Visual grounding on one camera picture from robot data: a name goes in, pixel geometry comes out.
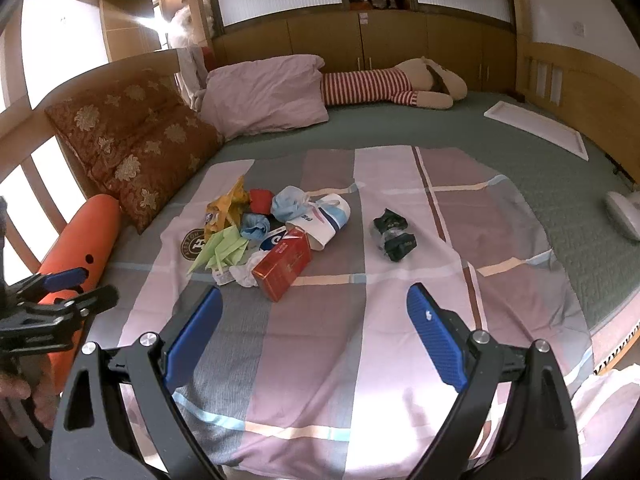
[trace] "metal screw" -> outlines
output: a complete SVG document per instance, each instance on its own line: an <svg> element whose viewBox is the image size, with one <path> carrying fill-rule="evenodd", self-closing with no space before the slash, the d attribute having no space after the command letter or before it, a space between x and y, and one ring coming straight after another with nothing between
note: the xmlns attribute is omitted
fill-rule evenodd
<svg viewBox="0 0 640 480"><path fill-rule="evenodd" d="M491 336L489 336L488 332L484 330L476 330L473 333L473 338L476 343L479 345L486 345L489 341L491 341Z"/></svg>
<svg viewBox="0 0 640 480"><path fill-rule="evenodd" d="M95 352L96 344L93 341L89 341L88 343L84 343L82 345L82 353L85 355L91 355Z"/></svg>
<svg viewBox="0 0 640 480"><path fill-rule="evenodd" d="M547 353L551 350L551 346L544 339L538 339L536 341L536 349L538 352Z"/></svg>
<svg viewBox="0 0 640 480"><path fill-rule="evenodd" d="M140 336L140 344L142 346L154 345L157 340L158 340L158 336L153 332L147 332L146 334L143 334L142 336Z"/></svg>

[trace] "plaid blanket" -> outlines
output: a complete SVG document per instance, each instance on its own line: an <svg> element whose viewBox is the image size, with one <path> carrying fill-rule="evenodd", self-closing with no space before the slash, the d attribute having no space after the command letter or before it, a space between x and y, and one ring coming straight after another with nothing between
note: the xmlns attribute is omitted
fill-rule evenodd
<svg viewBox="0 0 640 480"><path fill-rule="evenodd" d="M120 304L96 319L91 339L130 344L193 306L212 283L187 276L195 230L241 174L246 189L336 192L351 218L279 303L222 287L222 321L174 394L214 463L304 480L407 475L456 398L406 313L415 282L501 343L547 339L571 393L593 370L584 316L544 229L508 178L454 148L311 150L206 167L143 235L122 234L105 275ZM385 208L417 239L399 263L369 233ZM501 385L474 456L490 450L507 395Z"/></svg>

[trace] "round black logo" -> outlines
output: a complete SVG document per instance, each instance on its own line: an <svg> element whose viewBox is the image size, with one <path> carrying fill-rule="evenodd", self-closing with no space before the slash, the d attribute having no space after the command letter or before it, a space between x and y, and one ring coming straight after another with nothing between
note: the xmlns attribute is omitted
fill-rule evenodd
<svg viewBox="0 0 640 480"><path fill-rule="evenodd" d="M192 229L182 240L180 252L187 260L195 260L204 247L204 229Z"/></svg>

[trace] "plush toy ear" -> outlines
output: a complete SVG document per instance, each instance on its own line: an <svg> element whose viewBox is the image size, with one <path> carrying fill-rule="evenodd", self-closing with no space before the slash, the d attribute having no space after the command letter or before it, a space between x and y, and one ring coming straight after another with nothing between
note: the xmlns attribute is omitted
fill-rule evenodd
<svg viewBox="0 0 640 480"><path fill-rule="evenodd" d="M460 101L460 99L464 99L466 97L466 83L465 80L462 79L458 74L455 74L451 70L447 70L444 67L441 67L432 59L422 58L422 61L425 64L428 64L431 68L433 68L442 78L444 84L449 91L449 95L453 98L454 101Z"/></svg>
<svg viewBox="0 0 640 480"><path fill-rule="evenodd" d="M418 108L433 108L434 110L447 110L453 106L453 99L442 92L418 92L415 105Z"/></svg>
<svg viewBox="0 0 640 480"><path fill-rule="evenodd" d="M429 91L433 88L433 76L427 70L424 65L424 61L417 57L415 59L409 59L396 65L396 68L402 70L404 74L409 78L412 90Z"/></svg>

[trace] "blue gripper pad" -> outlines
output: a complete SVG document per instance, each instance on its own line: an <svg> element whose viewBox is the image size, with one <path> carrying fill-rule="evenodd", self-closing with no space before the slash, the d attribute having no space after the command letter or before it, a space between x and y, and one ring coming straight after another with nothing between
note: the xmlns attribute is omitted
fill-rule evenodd
<svg viewBox="0 0 640 480"><path fill-rule="evenodd" d="M460 393L466 387L464 356L442 320L436 314L439 307L417 285L406 294L406 311L409 314L422 344L427 349L442 382L450 384Z"/></svg>
<svg viewBox="0 0 640 480"><path fill-rule="evenodd" d="M89 277L89 271L84 267L76 267L75 269L64 270L55 274L48 274L42 282L43 288L47 292L59 292L67 290L84 283Z"/></svg>
<svg viewBox="0 0 640 480"><path fill-rule="evenodd" d="M213 287L167 352L164 386L170 394L191 379L221 318L222 294Z"/></svg>

